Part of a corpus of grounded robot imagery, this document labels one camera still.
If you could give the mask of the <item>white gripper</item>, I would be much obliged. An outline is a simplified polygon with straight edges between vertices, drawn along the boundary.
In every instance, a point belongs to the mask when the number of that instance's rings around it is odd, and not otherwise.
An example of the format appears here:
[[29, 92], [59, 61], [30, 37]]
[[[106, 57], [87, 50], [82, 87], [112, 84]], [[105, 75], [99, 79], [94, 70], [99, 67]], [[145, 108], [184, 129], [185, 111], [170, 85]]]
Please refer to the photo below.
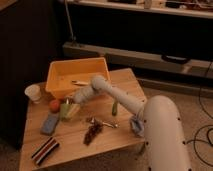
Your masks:
[[94, 90], [91, 86], [85, 86], [78, 89], [73, 95], [73, 101], [77, 104], [84, 103], [94, 96]]

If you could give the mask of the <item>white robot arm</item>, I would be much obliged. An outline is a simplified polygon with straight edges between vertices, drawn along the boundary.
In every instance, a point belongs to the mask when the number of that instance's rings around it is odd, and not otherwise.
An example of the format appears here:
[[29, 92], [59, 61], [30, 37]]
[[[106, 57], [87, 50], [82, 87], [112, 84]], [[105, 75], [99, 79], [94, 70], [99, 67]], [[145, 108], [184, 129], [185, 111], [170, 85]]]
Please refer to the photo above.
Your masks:
[[81, 104], [99, 93], [114, 98], [143, 123], [150, 171], [192, 171], [180, 113], [170, 98], [157, 95], [142, 101], [97, 75], [73, 100]]

